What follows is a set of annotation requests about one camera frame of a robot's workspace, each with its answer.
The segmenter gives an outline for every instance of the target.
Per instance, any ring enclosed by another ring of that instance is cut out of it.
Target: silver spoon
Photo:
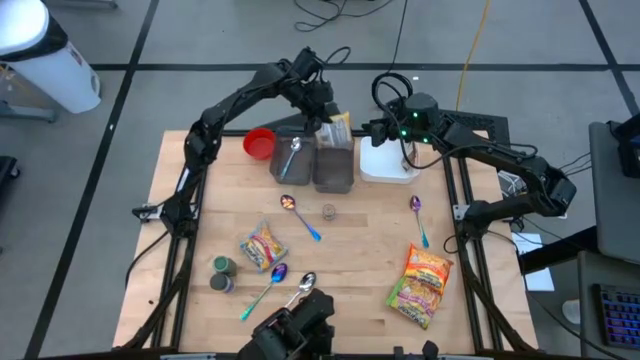
[[[289,160],[287,160],[286,165],[284,166],[284,168],[282,169],[282,172],[280,173],[280,178],[284,178],[285,175],[287,175],[287,171],[289,171],[289,166],[291,165],[291,160],[293,160],[293,156],[298,151],[300,151],[300,149],[302,149],[302,142],[300,140],[301,139],[297,136],[291,140],[291,155],[289,155]]]
[[[300,279],[300,285],[298,285],[298,292],[293,295],[291,300],[284,307],[289,307],[293,300],[295,300],[300,294],[310,291],[313,288],[313,285],[316,283],[316,273],[308,272],[304,274],[302,279]]]

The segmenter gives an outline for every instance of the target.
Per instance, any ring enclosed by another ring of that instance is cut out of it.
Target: metal spoon
[[[300,294],[311,290],[313,288],[313,285],[315,285],[315,283],[316,283],[316,273],[308,272],[304,274],[302,279],[300,279],[300,285],[298,285],[298,292],[295,295],[293,295],[291,300],[289,300],[287,305],[285,305],[284,307],[289,307],[289,305],[291,305],[293,300],[295,300]]]
[[[269,285],[267,285],[266,288],[264,288],[264,290],[262,290],[260,295],[258,295],[258,297],[255,300],[253,300],[253,302],[251,303],[251,305],[249,305],[247,310],[245,310],[242,313],[242,316],[240,316],[240,320],[242,321],[247,320],[249,315],[251,315],[251,312],[253,311],[253,309],[256,307],[256,305],[258,305],[260,300],[262,300],[262,298],[267,293],[267,291],[271,289],[273,284],[281,282],[282,280],[284,280],[285,276],[287,276],[287,264],[276,265],[276,267],[273,268],[273,271],[271,271],[271,282],[269,283]]]
[[[414,213],[416,213],[416,220],[418,220],[418,225],[420,225],[420,233],[422,234],[422,246],[424,246],[425,248],[429,247],[429,241],[427,240],[427,234],[424,233],[424,227],[422,226],[422,221],[420,220],[420,215],[418,215],[418,212],[420,211],[420,208],[422,207],[422,203],[420,202],[420,198],[418,198],[417,196],[413,195],[411,197],[411,200],[409,200],[409,207],[411,207],[411,210],[413,210]]]
[[[293,213],[296,214],[298,219],[300,219],[300,221],[302,221],[302,223],[307,227],[307,229],[309,230],[309,232],[311,233],[311,236],[313,236],[313,239],[315,241],[322,240],[322,236],[320,236],[320,234],[318,234],[318,232],[315,231],[311,227],[311,225],[309,225],[306,221],[304,221],[302,216],[300,216],[300,214],[296,210],[296,200],[293,198],[293,196],[291,196],[291,195],[282,195],[280,197],[280,204],[282,205],[283,208],[285,208],[287,210],[292,210]]]
[[[297,136],[291,139],[291,155],[289,155],[289,160],[287,160],[286,165],[284,166],[284,168],[282,169],[282,172],[280,173],[280,178],[284,178],[285,175],[287,175],[287,171],[289,171],[289,166],[291,165],[291,160],[293,160],[293,156],[298,151],[300,151],[300,149],[302,149],[302,142],[300,140],[301,139]]]

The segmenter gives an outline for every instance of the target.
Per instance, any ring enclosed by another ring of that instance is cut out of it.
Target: clear plastic container
[[[319,148],[313,165],[313,183],[320,193],[346,194],[353,186],[353,143],[349,149]]]
[[[302,147],[291,159],[286,174],[282,170],[291,156],[291,141],[300,137]],[[307,185],[311,181],[311,169],[316,151],[315,137],[305,137],[304,132],[290,127],[280,127],[276,130],[276,144],[269,166],[269,172],[279,184]]]

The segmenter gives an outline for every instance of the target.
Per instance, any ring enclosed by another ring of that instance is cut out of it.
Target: white trash can
[[[0,0],[0,62],[71,113],[100,103],[100,78],[40,0]]]

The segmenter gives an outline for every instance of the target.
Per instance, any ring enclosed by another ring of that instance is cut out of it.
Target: chip bag
[[[387,305],[397,309],[426,329],[442,297],[418,279],[403,276],[387,299]]]
[[[450,260],[429,254],[411,244],[404,276],[417,279],[442,296],[444,287],[449,279],[451,265],[453,265],[453,262]]]
[[[282,259],[288,250],[271,234],[266,219],[260,221],[256,229],[240,244],[240,248],[258,265],[260,273]]]

